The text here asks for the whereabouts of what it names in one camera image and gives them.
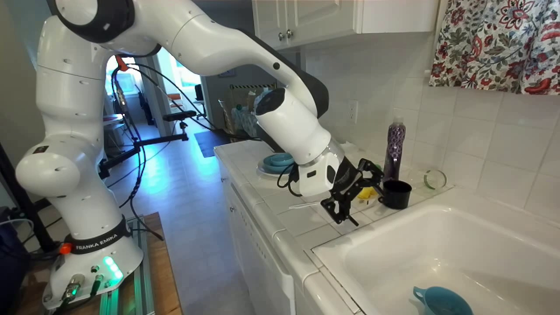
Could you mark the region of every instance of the white cabinet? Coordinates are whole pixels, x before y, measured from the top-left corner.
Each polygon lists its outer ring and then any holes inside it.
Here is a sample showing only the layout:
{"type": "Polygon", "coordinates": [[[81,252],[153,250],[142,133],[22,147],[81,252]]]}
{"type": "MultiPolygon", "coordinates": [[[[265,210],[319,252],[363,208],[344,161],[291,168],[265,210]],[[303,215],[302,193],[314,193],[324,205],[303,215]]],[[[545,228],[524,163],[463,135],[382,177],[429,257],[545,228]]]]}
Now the white cabinet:
{"type": "Polygon", "coordinates": [[[256,35],[275,49],[356,33],[433,32],[440,0],[253,0],[256,35]]]}
{"type": "Polygon", "coordinates": [[[288,275],[260,233],[233,184],[226,180],[237,259],[256,313],[295,315],[295,278],[288,275]]]}

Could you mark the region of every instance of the black cup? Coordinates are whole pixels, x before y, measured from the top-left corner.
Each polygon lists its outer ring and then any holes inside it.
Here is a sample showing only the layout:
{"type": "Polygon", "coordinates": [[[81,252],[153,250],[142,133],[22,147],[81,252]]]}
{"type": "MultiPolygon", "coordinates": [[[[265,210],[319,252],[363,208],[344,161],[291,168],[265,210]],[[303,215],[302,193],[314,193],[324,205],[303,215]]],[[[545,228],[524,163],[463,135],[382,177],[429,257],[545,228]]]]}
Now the black cup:
{"type": "Polygon", "coordinates": [[[403,210],[408,207],[410,193],[414,187],[408,182],[403,180],[386,180],[384,182],[384,193],[380,196],[380,201],[387,208],[403,210]]]}

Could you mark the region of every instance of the kitchen sink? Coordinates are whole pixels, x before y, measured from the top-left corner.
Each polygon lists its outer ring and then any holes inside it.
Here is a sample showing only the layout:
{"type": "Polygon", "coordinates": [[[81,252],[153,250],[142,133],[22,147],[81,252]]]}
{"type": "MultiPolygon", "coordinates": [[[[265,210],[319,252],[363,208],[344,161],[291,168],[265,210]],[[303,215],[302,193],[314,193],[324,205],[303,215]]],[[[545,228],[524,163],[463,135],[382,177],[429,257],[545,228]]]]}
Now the kitchen sink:
{"type": "Polygon", "coordinates": [[[447,287],[475,313],[560,312],[560,226],[452,189],[314,249],[365,313],[422,313],[447,287]]]}

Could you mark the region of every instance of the curtain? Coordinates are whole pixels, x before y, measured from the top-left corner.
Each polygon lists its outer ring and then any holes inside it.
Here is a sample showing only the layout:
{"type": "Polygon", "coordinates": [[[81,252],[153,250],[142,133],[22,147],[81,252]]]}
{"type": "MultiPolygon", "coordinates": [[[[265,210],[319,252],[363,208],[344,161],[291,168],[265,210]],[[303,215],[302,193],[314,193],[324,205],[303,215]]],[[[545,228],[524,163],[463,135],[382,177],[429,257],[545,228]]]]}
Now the curtain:
{"type": "Polygon", "coordinates": [[[560,0],[449,0],[431,86],[560,95],[560,0]]]}

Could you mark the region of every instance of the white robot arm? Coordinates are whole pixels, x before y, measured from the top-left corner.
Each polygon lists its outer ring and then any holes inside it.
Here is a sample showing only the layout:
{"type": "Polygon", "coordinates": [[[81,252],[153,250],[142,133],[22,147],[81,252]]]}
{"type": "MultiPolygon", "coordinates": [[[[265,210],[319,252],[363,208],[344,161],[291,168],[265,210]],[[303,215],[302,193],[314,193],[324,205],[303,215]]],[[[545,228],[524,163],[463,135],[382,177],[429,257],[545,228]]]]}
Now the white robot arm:
{"type": "Polygon", "coordinates": [[[48,0],[37,61],[37,105],[46,140],[29,151],[16,175],[64,215],[71,250],[53,268],[48,310],[113,291],[142,263],[127,221],[97,173],[104,152],[106,65],[113,54],[146,56],[167,47],[200,75],[258,65],[286,88],[258,105],[261,128],[298,163],[300,193],[331,193],[324,205],[338,222],[359,193],[361,170],[331,142],[317,117],[328,89],[296,72],[258,39],[214,23],[190,0],[48,0]]]}

